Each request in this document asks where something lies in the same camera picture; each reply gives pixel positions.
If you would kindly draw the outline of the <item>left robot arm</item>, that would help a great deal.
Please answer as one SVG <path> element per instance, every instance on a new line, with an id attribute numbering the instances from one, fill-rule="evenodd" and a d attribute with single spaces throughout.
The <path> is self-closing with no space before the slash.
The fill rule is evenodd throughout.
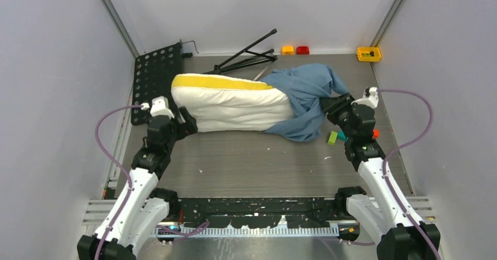
<path id="1" fill-rule="evenodd" d="M 95 232 L 78 241 L 79 259 L 136 259 L 156 226 L 179 216 L 177 193 L 157 187 L 175 143 L 198 132 L 187 109 L 178 110 L 178 114 L 167 108 L 151 110 L 143 145 L 125 173 L 127 184 Z"/>

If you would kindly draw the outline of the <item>white pillow with yellow band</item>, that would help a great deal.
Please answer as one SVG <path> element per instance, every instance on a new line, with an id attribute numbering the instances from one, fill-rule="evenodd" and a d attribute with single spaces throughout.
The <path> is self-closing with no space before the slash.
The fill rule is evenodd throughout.
<path id="1" fill-rule="evenodd" d="M 171 95 L 196 120 L 201 133 L 266 131 L 292 119 L 285 93 L 261 81 L 207 74 L 180 74 Z"/>

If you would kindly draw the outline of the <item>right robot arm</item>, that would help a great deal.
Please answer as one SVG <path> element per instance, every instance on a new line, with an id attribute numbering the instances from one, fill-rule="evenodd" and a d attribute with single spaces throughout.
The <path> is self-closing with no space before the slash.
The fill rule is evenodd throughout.
<path id="1" fill-rule="evenodd" d="M 371 201 L 360 187 L 340 188 L 335 213 L 358 220 L 361 230 L 372 238 L 378 259 L 440 259 L 440 231 L 426 223 L 402 194 L 387 155 L 374 138 L 378 102 L 375 88 L 358 100 L 350 94 L 320 99 L 322 112 L 347 138 L 347 160 L 375 198 Z"/>

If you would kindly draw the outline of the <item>blue pillowcase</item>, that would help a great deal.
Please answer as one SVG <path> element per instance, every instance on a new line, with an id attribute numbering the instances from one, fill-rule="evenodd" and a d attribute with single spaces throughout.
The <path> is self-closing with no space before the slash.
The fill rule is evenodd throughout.
<path id="1" fill-rule="evenodd" d="M 309 142 L 321 136 L 325 114 L 320 99 L 333 93 L 347 94 L 344 81 L 326 64 L 312 63 L 289 69 L 273 70 L 262 82 L 284 93 L 292 111 L 292 118 L 280 121 L 265 130 L 294 142 Z"/>

